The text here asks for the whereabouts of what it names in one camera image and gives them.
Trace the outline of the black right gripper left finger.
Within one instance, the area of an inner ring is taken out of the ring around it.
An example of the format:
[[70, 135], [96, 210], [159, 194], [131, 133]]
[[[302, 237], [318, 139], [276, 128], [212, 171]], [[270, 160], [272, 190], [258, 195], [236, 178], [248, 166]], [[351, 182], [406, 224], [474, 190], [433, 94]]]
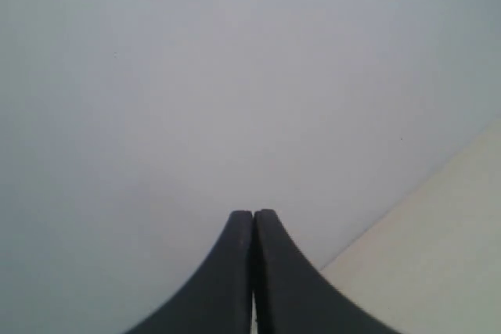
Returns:
[[188, 282], [129, 332], [249, 333], [252, 233], [253, 214], [233, 211], [211, 252]]

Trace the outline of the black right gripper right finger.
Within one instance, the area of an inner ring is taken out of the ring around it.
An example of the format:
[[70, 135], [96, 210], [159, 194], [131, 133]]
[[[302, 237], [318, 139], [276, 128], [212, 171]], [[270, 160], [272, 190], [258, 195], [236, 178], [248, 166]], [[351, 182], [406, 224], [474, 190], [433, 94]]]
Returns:
[[335, 289], [297, 248], [274, 210], [254, 215], [259, 333], [394, 333]]

